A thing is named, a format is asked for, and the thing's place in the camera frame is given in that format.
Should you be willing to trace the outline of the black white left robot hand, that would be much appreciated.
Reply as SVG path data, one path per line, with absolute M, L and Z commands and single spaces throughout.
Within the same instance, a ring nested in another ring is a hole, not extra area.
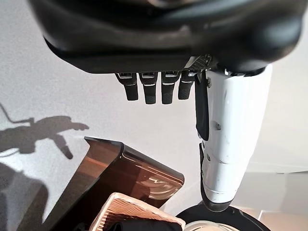
M 136 100 L 136 81 L 158 75 L 162 101 L 195 86 L 205 206 L 224 211 L 259 136 L 270 65 L 297 45 L 305 0 L 31 0 L 50 50 L 92 74 L 114 73 Z

